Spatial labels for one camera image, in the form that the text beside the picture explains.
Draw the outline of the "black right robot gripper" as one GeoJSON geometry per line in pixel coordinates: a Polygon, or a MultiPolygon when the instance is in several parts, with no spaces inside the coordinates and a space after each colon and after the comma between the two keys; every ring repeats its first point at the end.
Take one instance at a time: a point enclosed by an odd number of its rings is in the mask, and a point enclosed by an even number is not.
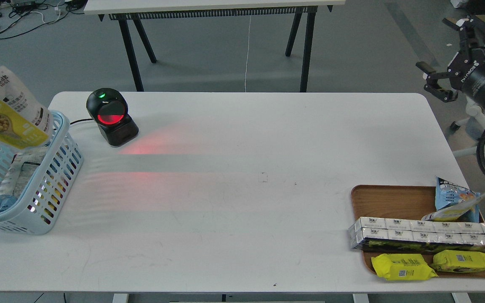
{"type": "Polygon", "coordinates": [[[450,79],[452,88],[474,101],[485,101],[485,15],[458,20],[447,17],[442,22],[458,32],[459,50],[447,67],[449,71],[437,72],[424,61],[416,62],[425,75],[424,90],[442,102],[456,101],[458,92],[444,89],[438,83],[450,79]]]}

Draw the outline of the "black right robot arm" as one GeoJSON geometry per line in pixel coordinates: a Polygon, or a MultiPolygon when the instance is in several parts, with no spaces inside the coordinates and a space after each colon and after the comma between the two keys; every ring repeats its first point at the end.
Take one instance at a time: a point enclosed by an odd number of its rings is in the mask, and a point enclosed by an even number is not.
{"type": "Polygon", "coordinates": [[[424,90],[439,100],[455,101],[459,92],[466,96],[466,112],[483,127],[474,152],[485,175],[485,15],[460,20],[446,18],[442,22],[458,33],[458,52],[446,71],[437,72],[423,61],[416,63],[416,67],[424,73],[424,90]]]}

